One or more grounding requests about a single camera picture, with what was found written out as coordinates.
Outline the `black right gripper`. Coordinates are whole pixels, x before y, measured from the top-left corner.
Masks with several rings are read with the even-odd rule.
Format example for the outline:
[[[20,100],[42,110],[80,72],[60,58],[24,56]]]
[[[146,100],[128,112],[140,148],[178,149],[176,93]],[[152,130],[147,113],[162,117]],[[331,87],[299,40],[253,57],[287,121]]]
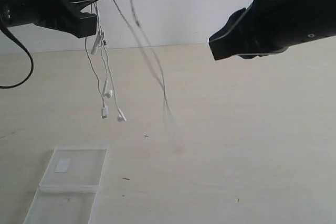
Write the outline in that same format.
[[[209,37],[214,60],[278,54],[335,36],[335,0],[253,0]]]

